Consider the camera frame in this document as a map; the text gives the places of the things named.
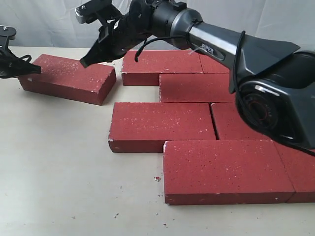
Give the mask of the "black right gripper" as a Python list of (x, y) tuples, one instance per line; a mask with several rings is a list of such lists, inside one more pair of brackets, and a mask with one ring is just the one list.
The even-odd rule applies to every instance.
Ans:
[(148, 38), (148, 31), (142, 28), (139, 13), (122, 16), (119, 20), (102, 26), (98, 40), (80, 59), (84, 68), (102, 62), (122, 58), (130, 49)]

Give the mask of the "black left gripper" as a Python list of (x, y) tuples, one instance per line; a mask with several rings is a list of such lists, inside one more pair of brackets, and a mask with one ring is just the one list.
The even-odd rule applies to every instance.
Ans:
[(23, 57), (17, 57), (9, 49), (0, 47), (0, 78), (8, 79), (29, 74), (41, 74), (41, 66), (23, 63)]

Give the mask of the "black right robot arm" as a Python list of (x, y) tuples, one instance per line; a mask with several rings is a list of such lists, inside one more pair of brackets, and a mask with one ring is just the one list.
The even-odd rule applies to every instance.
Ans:
[(99, 21), (98, 39), (80, 59), (83, 67), (123, 58), (139, 46), (163, 40), (208, 56), (230, 71), (229, 92), (238, 114), (273, 141), (315, 153), (315, 54), (287, 41), (262, 39), (203, 21), (185, 2), (133, 0), (122, 14), (110, 0), (75, 9), (77, 21)]

